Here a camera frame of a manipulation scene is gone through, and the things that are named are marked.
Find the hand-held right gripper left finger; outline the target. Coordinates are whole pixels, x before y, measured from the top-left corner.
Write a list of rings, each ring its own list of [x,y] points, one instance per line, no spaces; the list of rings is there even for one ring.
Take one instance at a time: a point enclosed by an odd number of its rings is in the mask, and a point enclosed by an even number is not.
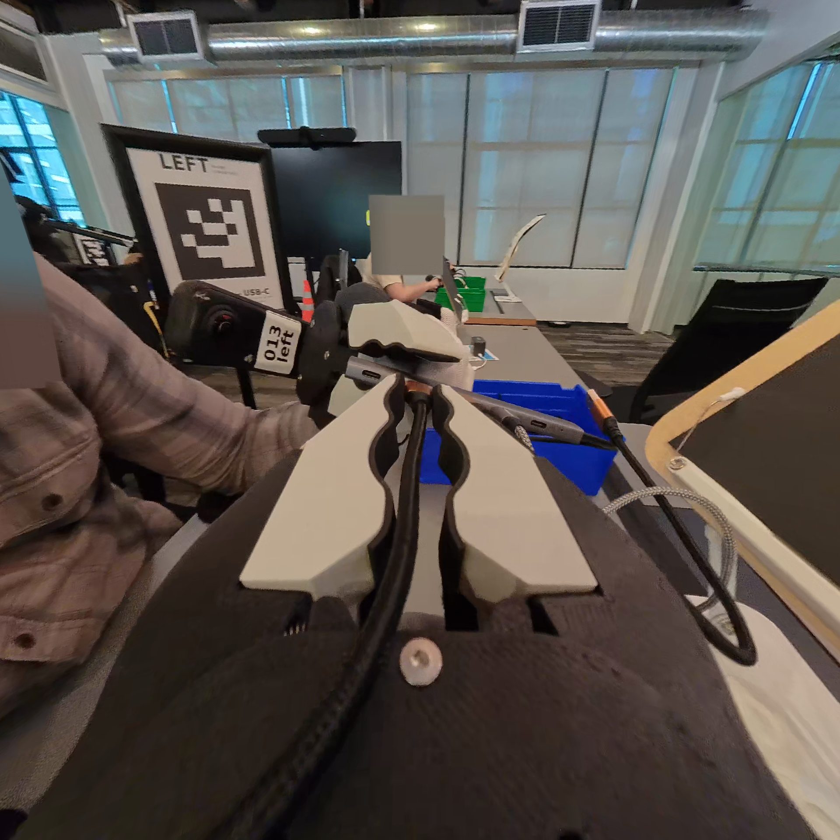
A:
[[[250,590],[302,592],[356,607],[375,587],[371,548],[394,521],[404,380],[384,379],[311,438],[240,574]]]

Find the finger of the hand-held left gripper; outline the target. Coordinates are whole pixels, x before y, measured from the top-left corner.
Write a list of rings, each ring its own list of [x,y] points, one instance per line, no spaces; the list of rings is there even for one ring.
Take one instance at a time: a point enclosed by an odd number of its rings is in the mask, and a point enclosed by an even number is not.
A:
[[[341,374],[329,398],[327,412],[330,421],[336,421],[347,411],[352,411],[353,406],[358,402],[362,403],[367,413],[376,411],[378,417],[388,418],[390,416],[388,394],[391,386],[391,375],[377,381],[360,382],[351,379],[346,374]]]
[[[444,321],[402,302],[357,304],[349,318],[349,346],[375,360],[455,363],[469,349]]]

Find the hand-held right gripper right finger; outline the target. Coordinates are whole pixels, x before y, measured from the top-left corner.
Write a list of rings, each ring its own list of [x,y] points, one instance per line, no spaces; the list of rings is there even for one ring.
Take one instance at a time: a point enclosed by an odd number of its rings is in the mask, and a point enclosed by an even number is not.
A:
[[[444,603],[591,594],[597,580],[541,472],[530,418],[436,388],[438,464],[450,482],[438,544]]]

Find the grey usb hub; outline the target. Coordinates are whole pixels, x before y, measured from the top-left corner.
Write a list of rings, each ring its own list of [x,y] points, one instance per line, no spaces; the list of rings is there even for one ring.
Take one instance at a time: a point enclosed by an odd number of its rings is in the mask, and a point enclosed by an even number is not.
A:
[[[375,382],[387,375],[400,373],[405,375],[409,382],[427,385],[432,388],[441,385],[414,372],[406,373],[399,368],[363,360],[358,356],[350,357],[344,373],[359,382]],[[611,442],[602,437],[588,434],[577,424],[561,418],[516,406],[486,395],[468,392],[462,388],[451,386],[449,389],[458,393],[480,411],[496,418],[499,422],[514,421],[517,426],[524,429],[528,436],[547,438],[556,444],[563,445],[579,445],[604,450],[615,448]]]

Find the grey braided cable silver plug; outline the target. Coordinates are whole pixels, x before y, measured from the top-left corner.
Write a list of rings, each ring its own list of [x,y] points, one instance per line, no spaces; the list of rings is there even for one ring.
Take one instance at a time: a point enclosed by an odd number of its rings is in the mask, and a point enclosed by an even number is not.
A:
[[[658,497],[654,495],[653,489],[650,488],[644,488],[639,493],[642,498],[641,503],[648,508],[657,510],[659,513],[664,513],[658,503],[660,500],[665,500],[670,505],[673,517],[679,521],[683,531],[689,535],[700,558],[709,564],[730,599],[736,600],[739,553],[729,520],[719,511],[717,513],[712,512],[708,501],[700,500],[698,497],[686,497],[685,494],[680,495],[674,490]],[[714,624],[722,625],[727,613],[724,601],[714,594],[711,584],[700,571],[694,555],[689,551],[680,532],[667,518],[665,519],[665,525],[668,526],[669,533],[676,538],[677,546],[683,550],[690,567],[696,572],[700,584],[703,586],[703,596],[698,604],[701,614]]]

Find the person's left forearm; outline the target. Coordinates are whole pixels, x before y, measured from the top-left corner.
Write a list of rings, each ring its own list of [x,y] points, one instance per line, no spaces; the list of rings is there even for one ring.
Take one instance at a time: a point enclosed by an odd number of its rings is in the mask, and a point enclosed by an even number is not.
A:
[[[299,402],[263,411],[178,371],[41,255],[62,381],[108,452],[200,490],[245,492],[318,433]]]

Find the black framed marker sign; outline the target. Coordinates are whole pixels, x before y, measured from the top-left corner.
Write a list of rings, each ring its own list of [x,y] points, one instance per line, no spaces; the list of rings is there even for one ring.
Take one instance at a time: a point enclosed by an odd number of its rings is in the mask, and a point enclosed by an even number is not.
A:
[[[101,133],[165,311],[178,286],[201,280],[300,313],[265,145],[106,123]]]

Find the black monitor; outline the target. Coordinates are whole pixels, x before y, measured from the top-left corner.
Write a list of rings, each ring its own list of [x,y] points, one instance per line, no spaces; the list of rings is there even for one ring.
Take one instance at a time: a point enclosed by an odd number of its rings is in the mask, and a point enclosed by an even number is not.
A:
[[[270,148],[281,248],[317,268],[341,250],[371,251],[369,198],[403,192],[403,145],[358,141],[351,128],[262,129]]]

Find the black office chair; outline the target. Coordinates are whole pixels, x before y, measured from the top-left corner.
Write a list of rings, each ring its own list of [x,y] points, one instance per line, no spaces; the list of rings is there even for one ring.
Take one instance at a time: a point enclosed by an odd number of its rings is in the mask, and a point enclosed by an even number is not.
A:
[[[672,407],[733,370],[787,333],[828,278],[716,280],[642,383],[616,389],[622,423],[654,424]]]

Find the silver ceiling duct pipes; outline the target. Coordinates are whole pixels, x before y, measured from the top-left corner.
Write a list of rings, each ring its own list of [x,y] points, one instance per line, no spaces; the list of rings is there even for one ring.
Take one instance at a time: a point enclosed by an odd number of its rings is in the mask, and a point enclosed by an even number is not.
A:
[[[114,68],[224,69],[262,65],[351,64],[666,64],[738,61],[760,44],[770,14],[759,8],[621,10],[594,14],[581,42],[526,45],[532,9],[516,15],[384,17],[241,24],[198,24],[187,13],[141,16],[148,24],[184,19],[193,49],[141,53],[129,24],[97,33]]]

